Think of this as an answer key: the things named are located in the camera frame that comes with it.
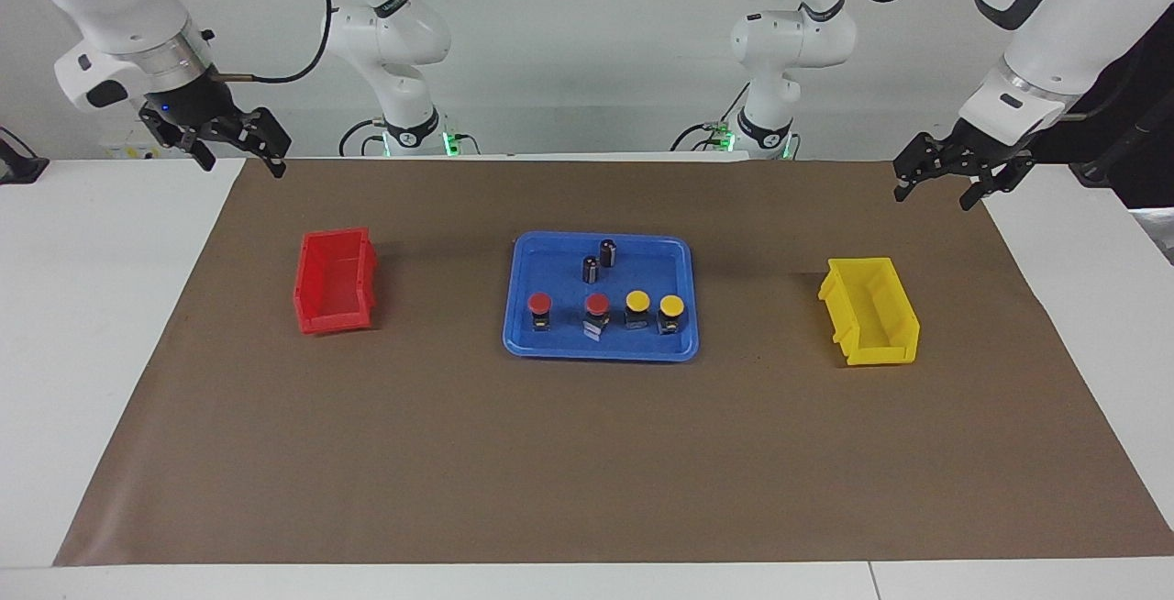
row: table surface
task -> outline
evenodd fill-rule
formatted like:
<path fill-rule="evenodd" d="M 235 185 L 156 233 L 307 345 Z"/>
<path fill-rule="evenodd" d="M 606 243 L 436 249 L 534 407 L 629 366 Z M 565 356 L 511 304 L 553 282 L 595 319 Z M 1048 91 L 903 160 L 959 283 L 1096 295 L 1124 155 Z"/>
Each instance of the table surface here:
<path fill-rule="evenodd" d="M 54 162 L 36 186 L 0 190 L 0 596 L 1165 599 L 1174 587 L 1174 558 L 49 568 L 241 166 Z M 1112 194 L 1059 166 L 986 205 L 1174 524 L 1174 267 Z"/>

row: yellow bin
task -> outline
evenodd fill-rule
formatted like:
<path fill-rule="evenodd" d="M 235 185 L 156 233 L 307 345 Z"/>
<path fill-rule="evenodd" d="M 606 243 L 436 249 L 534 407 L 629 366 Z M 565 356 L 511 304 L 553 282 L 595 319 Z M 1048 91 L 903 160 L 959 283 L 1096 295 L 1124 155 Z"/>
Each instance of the yellow bin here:
<path fill-rule="evenodd" d="M 892 258 L 830 258 L 819 288 L 849 366 L 910 363 L 922 324 L 897 278 Z"/>

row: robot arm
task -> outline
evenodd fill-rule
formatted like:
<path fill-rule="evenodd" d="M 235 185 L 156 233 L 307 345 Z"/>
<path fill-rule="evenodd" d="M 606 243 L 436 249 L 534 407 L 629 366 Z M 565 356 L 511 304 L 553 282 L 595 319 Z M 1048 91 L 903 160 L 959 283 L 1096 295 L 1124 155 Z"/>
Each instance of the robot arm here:
<path fill-rule="evenodd" d="M 758 12 L 734 27 L 735 56 L 751 76 L 734 148 L 750 157 L 778 157 L 789 144 L 799 86 L 785 70 L 844 63 L 856 48 L 844 0 L 799 1 L 797 11 Z"/>
<path fill-rule="evenodd" d="M 289 135 L 268 108 L 241 112 L 218 82 L 205 33 L 178 0 L 52 0 L 83 40 L 56 61 L 62 90 L 86 110 L 142 102 L 140 119 L 161 144 L 178 146 L 209 170 L 203 141 L 255 153 L 281 177 Z"/>
<path fill-rule="evenodd" d="M 1014 32 L 1001 61 L 964 103 L 953 132 L 916 136 L 893 161 L 897 200 L 944 174 L 978 181 L 965 210 L 985 195 L 1013 190 L 1034 166 L 1027 144 L 1060 120 L 1174 0 L 974 0 L 983 14 Z"/>
<path fill-rule="evenodd" d="M 389 154 L 444 154 L 440 112 L 416 66 L 444 61 L 452 43 L 448 27 L 420 0 L 359 1 L 335 14 L 328 52 L 375 90 Z"/>

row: blue plastic tray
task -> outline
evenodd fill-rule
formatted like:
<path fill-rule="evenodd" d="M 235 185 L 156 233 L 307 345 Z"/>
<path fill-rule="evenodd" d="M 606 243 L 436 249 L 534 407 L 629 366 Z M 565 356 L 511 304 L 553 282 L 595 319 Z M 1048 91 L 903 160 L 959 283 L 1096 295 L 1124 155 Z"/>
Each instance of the blue plastic tray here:
<path fill-rule="evenodd" d="M 600 267 L 599 281 L 583 283 L 583 257 L 598 257 L 605 240 L 615 241 L 615 267 Z M 646 329 L 625 329 L 623 301 L 633 290 L 646 291 L 652 298 L 653 321 Z M 535 332 L 526 309 L 537 291 L 553 299 L 549 331 Z M 612 323 L 599 342 L 587 337 L 582 328 L 583 299 L 595 291 L 612 303 Z M 675 333 L 660 333 L 655 323 L 657 304 L 666 295 L 684 301 L 684 315 Z M 501 341 L 519 357 L 688 362 L 700 344 L 688 245 L 679 237 L 526 232 L 514 244 Z"/>

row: red bin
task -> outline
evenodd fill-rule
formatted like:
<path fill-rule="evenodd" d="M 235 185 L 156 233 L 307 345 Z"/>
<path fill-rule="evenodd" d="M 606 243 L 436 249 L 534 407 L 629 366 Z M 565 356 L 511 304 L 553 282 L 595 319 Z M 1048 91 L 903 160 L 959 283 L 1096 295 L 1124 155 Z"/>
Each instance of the red bin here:
<path fill-rule="evenodd" d="M 302 333 L 370 328 L 375 267 L 367 229 L 306 232 L 294 286 Z"/>

